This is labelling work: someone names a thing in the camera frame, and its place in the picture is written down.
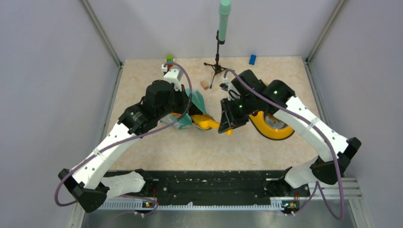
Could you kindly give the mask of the yellow double pet bowl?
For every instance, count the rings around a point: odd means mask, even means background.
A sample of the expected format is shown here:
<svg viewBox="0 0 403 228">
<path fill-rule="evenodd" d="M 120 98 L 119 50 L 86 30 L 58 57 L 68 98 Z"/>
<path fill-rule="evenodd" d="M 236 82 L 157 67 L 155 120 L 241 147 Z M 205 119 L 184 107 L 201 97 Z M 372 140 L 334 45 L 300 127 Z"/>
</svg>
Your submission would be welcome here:
<svg viewBox="0 0 403 228">
<path fill-rule="evenodd" d="M 270 140 L 282 141 L 295 132 L 283 121 L 263 111 L 249 115 L 249 119 L 257 132 Z"/>
</svg>

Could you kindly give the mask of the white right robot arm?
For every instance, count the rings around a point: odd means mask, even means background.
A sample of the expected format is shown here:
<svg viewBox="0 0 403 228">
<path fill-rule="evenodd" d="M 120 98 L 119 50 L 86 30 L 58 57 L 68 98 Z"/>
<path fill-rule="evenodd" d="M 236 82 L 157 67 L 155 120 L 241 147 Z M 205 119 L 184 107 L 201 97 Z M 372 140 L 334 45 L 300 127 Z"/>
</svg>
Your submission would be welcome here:
<svg viewBox="0 0 403 228">
<path fill-rule="evenodd" d="M 278 188 L 285 196 L 316 181 L 336 184 L 362 145 L 359 139 L 348 139 L 331 129 L 281 80 L 265 84 L 245 70 L 231 81 L 224 76 L 220 86 L 228 97 L 221 99 L 219 133 L 244 126 L 250 115 L 263 112 L 291 127 L 316 150 L 317 157 L 287 169 L 281 177 Z"/>
</svg>

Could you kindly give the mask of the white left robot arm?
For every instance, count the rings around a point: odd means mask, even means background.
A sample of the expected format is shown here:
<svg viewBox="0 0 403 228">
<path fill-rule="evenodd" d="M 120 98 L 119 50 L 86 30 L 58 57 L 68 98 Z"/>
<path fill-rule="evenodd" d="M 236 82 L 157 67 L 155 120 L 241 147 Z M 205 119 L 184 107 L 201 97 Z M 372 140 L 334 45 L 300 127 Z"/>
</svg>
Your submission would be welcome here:
<svg viewBox="0 0 403 228">
<path fill-rule="evenodd" d="M 152 178 L 142 170 L 105 177 L 109 168 L 133 144 L 151 134 L 165 130 L 184 118 L 192 106 L 193 87 L 175 85 L 167 80 L 153 81 L 140 102 L 127 107 L 112 130 L 92 152 L 72 169 L 62 169 L 58 177 L 54 200 L 62 186 L 73 196 L 73 204 L 91 213 L 110 198 L 137 192 L 147 196 L 152 192 Z"/>
</svg>

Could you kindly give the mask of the yellow plastic scoop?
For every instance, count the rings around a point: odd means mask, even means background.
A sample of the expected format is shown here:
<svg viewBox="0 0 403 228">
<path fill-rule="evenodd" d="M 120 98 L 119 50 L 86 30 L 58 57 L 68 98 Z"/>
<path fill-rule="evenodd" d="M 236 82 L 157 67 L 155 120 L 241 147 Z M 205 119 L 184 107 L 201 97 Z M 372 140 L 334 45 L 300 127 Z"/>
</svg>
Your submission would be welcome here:
<svg viewBox="0 0 403 228">
<path fill-rule="evenodd" d="M 195 114 L 190 116 L 192 123 L 201 130 L 217 130 L 220 124 L 215 121 L 212 117 L 202 114 Z"/>
</svg>

